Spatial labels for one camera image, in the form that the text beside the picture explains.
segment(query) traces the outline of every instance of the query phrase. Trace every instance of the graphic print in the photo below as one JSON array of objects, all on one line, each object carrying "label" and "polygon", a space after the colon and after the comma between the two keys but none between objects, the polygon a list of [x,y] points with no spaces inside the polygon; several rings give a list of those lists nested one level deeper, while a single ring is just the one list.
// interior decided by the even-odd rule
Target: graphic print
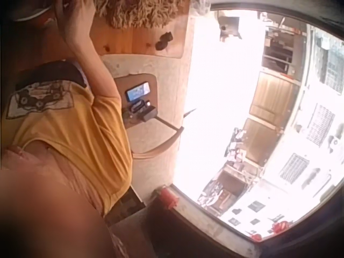
[{"label": "graphic print", "polygon": [[16,91],[11,96],[6,118],[15,119],[33,112],[72,107],[74,107],[74,101],[70,92],[70,82],[34,83]]}]

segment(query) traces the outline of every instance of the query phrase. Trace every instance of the brown rug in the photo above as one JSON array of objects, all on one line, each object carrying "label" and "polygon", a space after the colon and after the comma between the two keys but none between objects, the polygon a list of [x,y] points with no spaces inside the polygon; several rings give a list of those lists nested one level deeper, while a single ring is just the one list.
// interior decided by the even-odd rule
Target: brown rug
[{"label": "brown rug", "polygon": [[163,27],[185,0],[95,0],[98,15],[114,28]]}]

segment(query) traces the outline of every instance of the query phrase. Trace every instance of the phone screen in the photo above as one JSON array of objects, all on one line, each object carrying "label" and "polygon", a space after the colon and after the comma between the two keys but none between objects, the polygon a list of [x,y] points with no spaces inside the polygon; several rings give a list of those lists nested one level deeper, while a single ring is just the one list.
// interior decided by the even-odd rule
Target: phone screen
[{"label": "phone screen", "polygon": [[136,86],[133,89],[130,89],[126,92],[128,101],[134,101],[148,93],[150,93],[151,89],[149,88],[148,82],[145,82],[141,85]]}]

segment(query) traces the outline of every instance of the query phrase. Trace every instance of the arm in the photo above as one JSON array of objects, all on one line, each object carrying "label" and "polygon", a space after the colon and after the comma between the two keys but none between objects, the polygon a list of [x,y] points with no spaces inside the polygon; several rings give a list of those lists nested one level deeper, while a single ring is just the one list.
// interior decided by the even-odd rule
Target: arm
[{"label": "arm", "polygon": [[93,0],[72,0],[64,6],[63,0],[55,0],[55,13],[60,33],[85,73],[93,94],[120,101],[116,84],[90,38],[95,15]]}]

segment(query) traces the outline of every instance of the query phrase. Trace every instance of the hand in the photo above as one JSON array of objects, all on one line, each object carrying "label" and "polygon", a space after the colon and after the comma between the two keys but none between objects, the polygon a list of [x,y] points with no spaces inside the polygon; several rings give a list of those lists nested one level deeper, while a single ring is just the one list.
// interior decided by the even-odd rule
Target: hand
[{"label": "hand", "polygon": [[61,36],[72,51],[91,42],[90,30],[95,15],[93,0],[55,0],[55,15]]}]

